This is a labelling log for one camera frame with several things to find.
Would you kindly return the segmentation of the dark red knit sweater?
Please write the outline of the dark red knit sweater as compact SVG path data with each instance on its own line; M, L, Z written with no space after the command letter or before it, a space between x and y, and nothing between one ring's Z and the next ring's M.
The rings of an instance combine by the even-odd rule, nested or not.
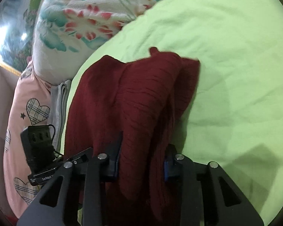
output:
M165 150L199 71L199 61L152 47L148 58L129 63L105 55L83 73L68 112L65 155L89 147L98 155L122 137L118 182L106 187L113 223L173 217Z

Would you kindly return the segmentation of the pink heart pattern duvet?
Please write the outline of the pink heart pattern duvet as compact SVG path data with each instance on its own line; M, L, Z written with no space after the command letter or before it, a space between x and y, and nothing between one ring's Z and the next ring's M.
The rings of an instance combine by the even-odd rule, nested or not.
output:
M18 79L6 129L3 173L8 204L20 218L34 200L40 186L30 183L28 162L32 144L40 142L33 134L39 125L46 125L52 108L52 86L41 80L30 62Z

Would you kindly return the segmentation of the folded grey garment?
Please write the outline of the folded grey garment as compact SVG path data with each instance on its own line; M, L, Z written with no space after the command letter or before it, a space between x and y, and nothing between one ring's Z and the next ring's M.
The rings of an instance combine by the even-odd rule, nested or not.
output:
M71 80L67 80L60 85L53 86L50 91L51 109L48 124L54 126L51 130L52 145L57 152L61 148L61 137L66 119L66 105L71 87Z

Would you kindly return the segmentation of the light green bed sheet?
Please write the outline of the light green bed sheet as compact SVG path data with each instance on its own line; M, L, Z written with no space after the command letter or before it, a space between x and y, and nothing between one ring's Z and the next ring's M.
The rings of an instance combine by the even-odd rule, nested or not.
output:
M283 207L283 6L279 0L161 0L96 50L122 62L150 47L200 61L194 101L172 143L195 162L216 161L265 224Z

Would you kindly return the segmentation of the gold framed landscape painting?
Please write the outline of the gold framed landscape painting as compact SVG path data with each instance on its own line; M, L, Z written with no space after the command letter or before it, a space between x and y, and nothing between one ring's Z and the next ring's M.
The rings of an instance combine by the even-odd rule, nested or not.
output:
M32 56L33 33L43 0L0 0L0 66L20 75Z

